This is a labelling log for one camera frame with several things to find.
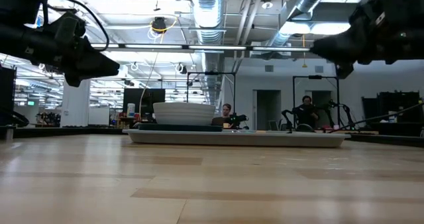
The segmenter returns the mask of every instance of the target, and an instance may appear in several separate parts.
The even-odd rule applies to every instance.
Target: man
[[[302,98],[302,102],[303,104],[295,108],[299,124],[306,124],[315,128],[315,122],[319,120],[319,116],[317,115],[315,106],[312,104],[312,98],[305,95]]]
[[[217,125],[217,126],[224,126],[225,123],[225,119],[230,117],[230,113],[231,113],[231,105],[230,104],[224,104],[223,105],[223,110],[222,110],[222,116],[221,117],[216,117],[212,119],[212,125]]]

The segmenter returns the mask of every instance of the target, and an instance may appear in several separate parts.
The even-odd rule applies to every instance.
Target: dark hair
[[[302,102],[305,102],[305,99],[309,99],[310,101],[312,101],[312,98],[311,98],[310,96],[308,96],[308,95],[305,95],[305,96],[302,98]]]
[[[230,109],[230,110],[231,110],[231,105],[230,105],[230,104],[228,104],[228,103],[224,104],[224,105],[223,105],[223,108],[224,108],[224,107],[227,107],[228,109]]]

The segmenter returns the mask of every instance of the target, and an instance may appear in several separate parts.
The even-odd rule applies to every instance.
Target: white bowl
[[[154,103],[154,116],[163,125],[211,125],[214,105],[196,103]]]

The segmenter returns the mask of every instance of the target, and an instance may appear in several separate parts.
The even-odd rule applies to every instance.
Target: metal stand
[[[296,78],[308,78],[310,80],[321,80],[325,79],[335,79],[336,80],[336,94],[337,94],[337,104],[340,104],[340,85],[339,85],[339,76],[293,76],[293,107],[296,107],[296,87],[295,81]],[[340,106],[337,106],[337,124],[340,127],[341,119],[340,119]],[[296,116],[293,116],[293,126],[296,128]]]
[[[190,83],[190,75],[192,74],[204,74],[206,76],[219,76],[219,75],[233,75],[234,77],[234,93],[233,93],[233,113],[236,112],[236,73],[235,72],[188,72],[187,73],[187,99],[188,103],[188,94],[189,94],[189,83]]]

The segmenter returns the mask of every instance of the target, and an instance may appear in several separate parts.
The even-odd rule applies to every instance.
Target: doorway
[[[328,102],[332,99],[331,93],[332,91],[311,91],[310,96],[312,97],[312,102],[314,105],[322,106],[322,105],[328,104]],[[319,116],[319,120],[316,122],[316,128],[321,128],[321,127],[330,125],[329,118],[327,114],[325,113],[325,111],[318,110],[317,115]]]
[[[281,119],[281,91],[254,90],[253,113],[254,129],[257,131],[270,130],[269,121]]]

